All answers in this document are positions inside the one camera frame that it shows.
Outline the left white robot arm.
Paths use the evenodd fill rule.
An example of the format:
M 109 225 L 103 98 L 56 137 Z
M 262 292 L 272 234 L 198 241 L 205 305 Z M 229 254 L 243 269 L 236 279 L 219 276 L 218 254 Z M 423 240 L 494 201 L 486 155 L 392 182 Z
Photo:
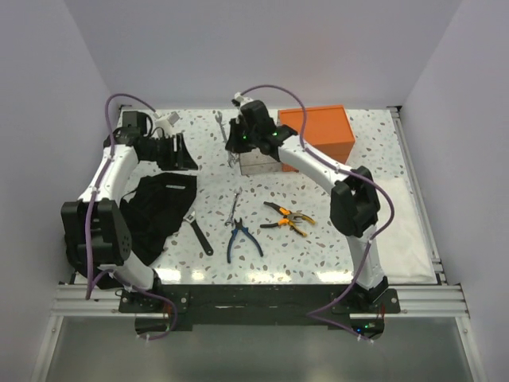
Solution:
M 138 288 L 139 306 L 156 312 L 165 293 L 151 265 L 196 199 L 198 165 L 182 133 L 170 134 L 163 122 L 159 133 L 149 131 L 147 119 L 123 114 L 122 126 L 103 143 L 91 184 L 60 214 L 68 262 L 87 288 Z

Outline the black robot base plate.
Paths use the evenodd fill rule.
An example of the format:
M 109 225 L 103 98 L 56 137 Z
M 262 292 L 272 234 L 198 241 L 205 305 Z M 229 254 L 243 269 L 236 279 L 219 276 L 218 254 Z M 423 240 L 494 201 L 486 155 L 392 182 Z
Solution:
M 397 291 L 387 288 L 366 296 L 359 287 L 317 285 L 163 285 L 160 298 L 122 293 L 119 312 L 136 314 L 138 333 L 161 332 L 177 320 L 174 330 L 198 325 L 324 325 L 351 326 L 360 334 L 381 334 L 386 314 L 401 311 Z

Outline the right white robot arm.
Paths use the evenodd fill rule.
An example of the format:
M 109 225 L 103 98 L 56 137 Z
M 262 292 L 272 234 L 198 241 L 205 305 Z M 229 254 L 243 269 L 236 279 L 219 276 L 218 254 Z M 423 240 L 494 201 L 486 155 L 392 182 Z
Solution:
M 293 128 L 278 126 L 260 100 L 237 95 L 232 103 L 238 116 L 230 121 L 226 150 L 242 154 L 258 149 L 304 174 L 330 196 L 330 221 L 346 236 L 354 265 L 354 302 L 359 310 L 373 312 L 383 302 L 388 281 L 375 241 L 380 203 L 370 171 L 334 162 Z

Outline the black-handled adjustable wrench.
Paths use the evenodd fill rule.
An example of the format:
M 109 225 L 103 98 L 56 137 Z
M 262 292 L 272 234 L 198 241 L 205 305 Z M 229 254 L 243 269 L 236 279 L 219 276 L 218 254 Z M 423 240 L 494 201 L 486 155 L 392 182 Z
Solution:
M 201 247 L 204 250 L 204 253 L 207 256 L 212 256 L 214 254 L 214 250 L 211 244 L 208 242 L 206 235 L 201 230 L 200 226 L 196 220 L 196 212 L 194 209 L 190 209 L 188 213 L 184 216 L 184 220 L 190 224 L 192 230 L 194 231 L 196 238 L 200 242 Z

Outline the large silver combination wrench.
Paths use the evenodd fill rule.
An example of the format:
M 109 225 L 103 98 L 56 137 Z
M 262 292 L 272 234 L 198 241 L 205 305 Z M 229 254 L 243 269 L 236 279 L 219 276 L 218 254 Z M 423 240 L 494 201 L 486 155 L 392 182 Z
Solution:
M 221 131 L 221 134 L 223 136 L 223 143 L 226 144 L 227 143 L 227 134 L 226 134 L 226 129 L 225 129 L 225 126 L 224 126 L 224 123 L 223 123 L 223 114 L 221 111 L 217 111 L 215 113 L 215 120 L 216 120 L 216 123 L 218 124 L 219 128 L 220 128 L 220 131 Z M 237 163 L 238 161 L 238 158 L 230 151 L 227 151 L 227 164 L 230 168 L 234 168 L 235 167 L 235 164 Z

